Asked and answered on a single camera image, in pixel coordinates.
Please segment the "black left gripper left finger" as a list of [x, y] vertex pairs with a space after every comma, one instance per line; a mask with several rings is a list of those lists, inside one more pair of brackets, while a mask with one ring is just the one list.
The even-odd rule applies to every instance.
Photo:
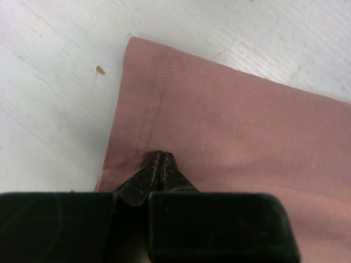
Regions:
[[110, 192], [1, 195], [1, 262], [107, 262], [121, 242], [148, 236], [149, 196], [162, 153]]

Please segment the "dusty pink t shirt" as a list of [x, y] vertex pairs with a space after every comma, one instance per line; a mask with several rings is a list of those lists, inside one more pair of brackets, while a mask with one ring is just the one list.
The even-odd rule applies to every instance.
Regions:
[[96, 190], [156, 150], [200, 190], [276, 195], [303, 262], [350, 262], [350, 104], [133, 37]]

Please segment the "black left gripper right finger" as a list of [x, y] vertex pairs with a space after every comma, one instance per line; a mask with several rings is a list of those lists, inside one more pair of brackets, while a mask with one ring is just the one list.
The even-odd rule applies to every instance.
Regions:
[[157, 152], [155, 164], [148, 198], [152, 262], [300, 262], [275, 196], [200, 192], [171, 153]]

